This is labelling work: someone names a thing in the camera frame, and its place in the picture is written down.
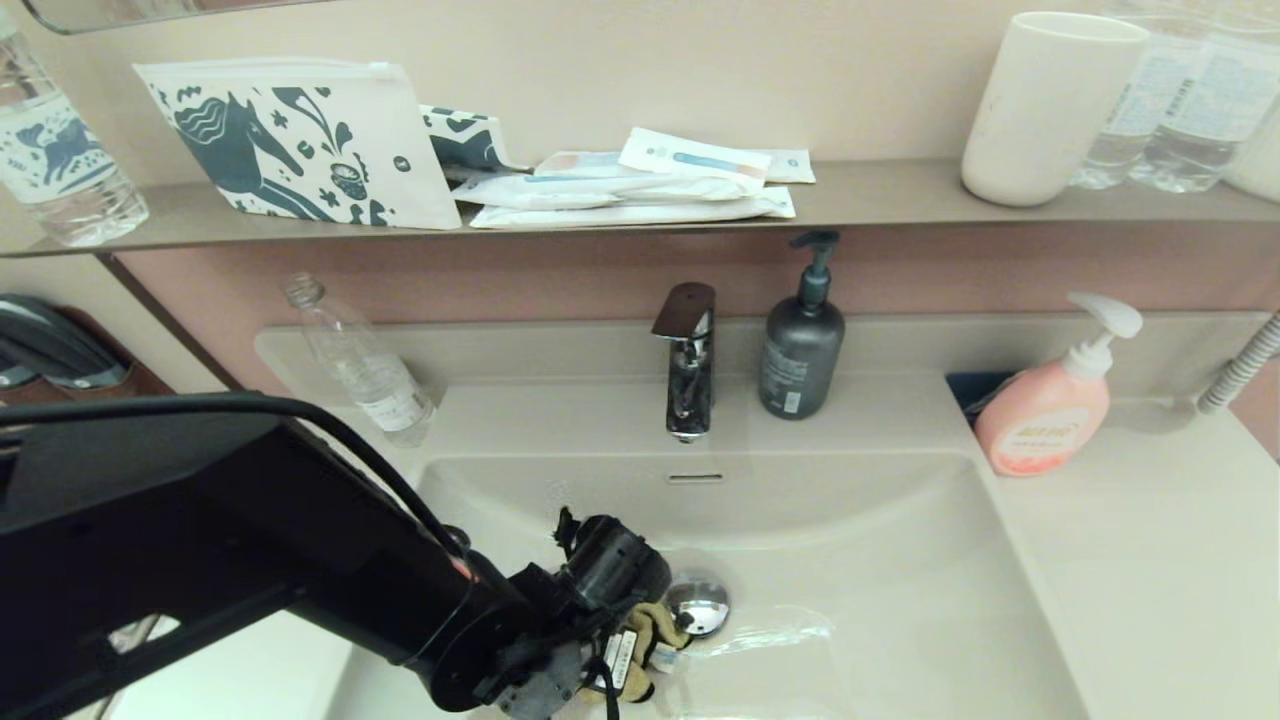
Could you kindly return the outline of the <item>water bottle blue print label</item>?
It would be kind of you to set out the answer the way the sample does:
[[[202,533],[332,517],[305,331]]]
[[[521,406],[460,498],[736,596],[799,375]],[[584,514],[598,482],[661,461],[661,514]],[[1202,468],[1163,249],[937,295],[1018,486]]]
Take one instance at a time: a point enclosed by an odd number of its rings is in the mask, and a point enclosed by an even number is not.
[[[1,8],[0,186],[68,247],[104,245],[150,218],[143,195]]]

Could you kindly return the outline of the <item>dark grey pump bottle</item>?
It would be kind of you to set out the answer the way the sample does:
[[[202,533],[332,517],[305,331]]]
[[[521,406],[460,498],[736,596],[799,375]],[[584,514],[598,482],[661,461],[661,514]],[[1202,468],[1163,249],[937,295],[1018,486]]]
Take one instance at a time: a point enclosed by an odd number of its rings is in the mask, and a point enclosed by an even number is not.
[[[844,313],[829,301],[829,261],[838,242],[837,231],[809,231],[790,242],[812,250],[812,260],[795,295],[778,301],[765,319],[758,393],[773,416],[808,419],[828,397],[846,333]]]

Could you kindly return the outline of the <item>grey brown wall shelf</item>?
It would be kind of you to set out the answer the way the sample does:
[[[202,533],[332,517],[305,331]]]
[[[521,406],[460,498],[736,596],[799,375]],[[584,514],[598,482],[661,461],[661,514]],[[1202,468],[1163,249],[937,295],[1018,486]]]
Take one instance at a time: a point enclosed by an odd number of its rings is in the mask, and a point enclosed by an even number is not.
[[[955,159],[822,161],[814,184],[788,192],[794,219],[666,224],[666,233],[739,233],[887,225],[1176,223],[1277,224],[1280,204],[1219,184],[1203,193],[1166,193],[1140,184],[1106,191],[1070,188],[1037,208],[1004,208],[968,192]],[[347,225],[237,211],[210,184],[163,184],[143,192],[148,219],[99,245],[122,254],[243,243],[325,243],[356,240],[436,240],[439,231]]]

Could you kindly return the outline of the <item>chrome single lever faucet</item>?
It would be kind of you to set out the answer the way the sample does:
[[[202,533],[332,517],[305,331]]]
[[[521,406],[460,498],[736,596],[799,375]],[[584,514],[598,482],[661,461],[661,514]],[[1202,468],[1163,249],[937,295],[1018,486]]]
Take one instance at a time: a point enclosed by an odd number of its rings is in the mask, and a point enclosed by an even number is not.
[[[669,346],[666,430],[691,445],[708,436],[716,402],[716,290],[701,282],[672,287],[650,334]]]

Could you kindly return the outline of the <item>white plastic cup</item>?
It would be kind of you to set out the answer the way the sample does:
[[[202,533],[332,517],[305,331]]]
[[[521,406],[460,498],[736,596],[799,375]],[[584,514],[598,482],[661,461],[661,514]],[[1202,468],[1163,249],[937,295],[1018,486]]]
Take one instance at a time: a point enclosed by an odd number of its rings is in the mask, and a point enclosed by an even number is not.
[[[961,159],[978,199],[1036,208],[1084,161],[1149,45],[1133,23],[1024,12],[1007,26]]]

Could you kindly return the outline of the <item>pink pump soap bottle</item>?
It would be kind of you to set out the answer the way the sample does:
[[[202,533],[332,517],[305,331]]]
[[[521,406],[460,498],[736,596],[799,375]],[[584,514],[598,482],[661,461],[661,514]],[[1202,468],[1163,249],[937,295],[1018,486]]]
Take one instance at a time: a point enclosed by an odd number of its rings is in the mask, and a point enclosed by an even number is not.
[[[1143,329],[1140,313],[1116,299],[1073,291],[1068,300],[1098,323],[1098,333],[1053,361],[1014,375],[975,418],[975,437],[998,477],[1041,477],[1082,450],[1110,410],[1110,345]]]

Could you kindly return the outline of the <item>empty clear plastic bottle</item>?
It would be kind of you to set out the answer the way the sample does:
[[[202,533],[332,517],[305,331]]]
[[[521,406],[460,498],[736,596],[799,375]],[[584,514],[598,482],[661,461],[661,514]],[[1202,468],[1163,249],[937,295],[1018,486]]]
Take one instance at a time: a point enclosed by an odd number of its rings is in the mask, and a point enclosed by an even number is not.
[[[294,273],[283,292],[320,368],[392,445],[419,447],[435,404],[403,359],[364,314],[330,295],[315,275]]]

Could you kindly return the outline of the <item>small white blue print pouch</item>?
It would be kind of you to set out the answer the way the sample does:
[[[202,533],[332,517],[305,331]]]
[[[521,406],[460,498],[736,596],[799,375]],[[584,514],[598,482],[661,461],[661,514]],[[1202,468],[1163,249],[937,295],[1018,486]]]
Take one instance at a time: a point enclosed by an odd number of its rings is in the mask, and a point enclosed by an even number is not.
[[[531,170],[507,151],[498,117],[430,105],[420,105],[419,110],[442,168],[499,173]]]

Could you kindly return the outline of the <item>white sachet blue orange print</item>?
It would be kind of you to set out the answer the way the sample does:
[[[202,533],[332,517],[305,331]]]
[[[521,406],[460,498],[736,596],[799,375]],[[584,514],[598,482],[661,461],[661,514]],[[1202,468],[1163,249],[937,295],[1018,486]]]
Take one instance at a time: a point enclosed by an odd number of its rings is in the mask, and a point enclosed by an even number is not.
[[[618,164],[658,174],[710,177],[759,190],[772,159],[764,152],[701,143],[653,129],[632,128]]]

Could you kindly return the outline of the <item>dark grey hair dryer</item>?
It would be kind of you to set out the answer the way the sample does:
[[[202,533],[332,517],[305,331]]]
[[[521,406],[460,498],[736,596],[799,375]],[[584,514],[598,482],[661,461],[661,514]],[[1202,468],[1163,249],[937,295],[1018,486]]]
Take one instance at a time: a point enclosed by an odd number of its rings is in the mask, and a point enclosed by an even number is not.
[[[64,389],[123,386],[129,363],[51,305],[0,293],[0,356]]]

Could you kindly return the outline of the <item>long white sachet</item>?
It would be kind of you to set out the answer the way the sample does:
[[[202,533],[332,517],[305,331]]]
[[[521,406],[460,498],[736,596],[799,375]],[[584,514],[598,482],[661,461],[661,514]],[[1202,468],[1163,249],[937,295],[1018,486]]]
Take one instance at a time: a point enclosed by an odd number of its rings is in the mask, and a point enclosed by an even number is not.
[[[759,193],[740,183],[700,176],[618,177],[481,174],[452,190],[453,199],[518,210],[608,208],[622,202],[723,202]]]
[[[608,208],[517,210],[483,208],[470,222],[477,229],[579,228],[609,225],[701,224],[753,218],[794,219],[797,210],[785,187],[765,187],[745,199],[672,204],[618,204]]]

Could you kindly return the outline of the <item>white pouch blue horse print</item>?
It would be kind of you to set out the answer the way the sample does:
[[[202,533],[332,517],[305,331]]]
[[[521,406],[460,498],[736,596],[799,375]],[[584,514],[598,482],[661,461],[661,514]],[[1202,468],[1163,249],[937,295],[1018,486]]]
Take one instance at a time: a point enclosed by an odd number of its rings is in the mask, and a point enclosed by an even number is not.
[[[150,63],[136,74],[237,210],[351,225],[462,225],[403,67],[306,56]]]

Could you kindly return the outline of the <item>yellow cloth black edge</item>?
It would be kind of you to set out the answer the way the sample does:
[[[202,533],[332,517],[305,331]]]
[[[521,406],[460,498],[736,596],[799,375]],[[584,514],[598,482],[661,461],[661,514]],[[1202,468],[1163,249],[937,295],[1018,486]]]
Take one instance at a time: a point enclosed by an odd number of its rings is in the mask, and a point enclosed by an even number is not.
[[[649,701],[657,687],[654,675],[675,673],[692,637],[675,625],[671,612],[659,603],[635,606],[604,646],[605,673],[593,679],[586,697],[621,703]]]

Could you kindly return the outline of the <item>white ceramic sink basin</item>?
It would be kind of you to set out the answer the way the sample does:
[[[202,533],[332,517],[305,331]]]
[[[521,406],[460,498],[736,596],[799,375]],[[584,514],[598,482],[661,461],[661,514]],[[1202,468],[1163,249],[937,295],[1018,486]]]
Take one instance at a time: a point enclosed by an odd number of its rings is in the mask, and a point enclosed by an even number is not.
[[[503,573],[609,514],[730,618],[621,720],[1089,720],[974,465],[956,454],[444,457],[419,491]]]

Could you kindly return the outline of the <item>chrome sink drain stopper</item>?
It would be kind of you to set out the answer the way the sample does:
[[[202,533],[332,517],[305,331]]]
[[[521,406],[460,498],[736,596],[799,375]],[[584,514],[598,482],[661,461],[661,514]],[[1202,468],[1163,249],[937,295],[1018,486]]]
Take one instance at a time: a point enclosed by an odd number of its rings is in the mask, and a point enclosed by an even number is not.
[[[671,612],[675,625],[695,639],[714,635],[730,620],[728,589],[705,569],[677,573],[660,602]]]

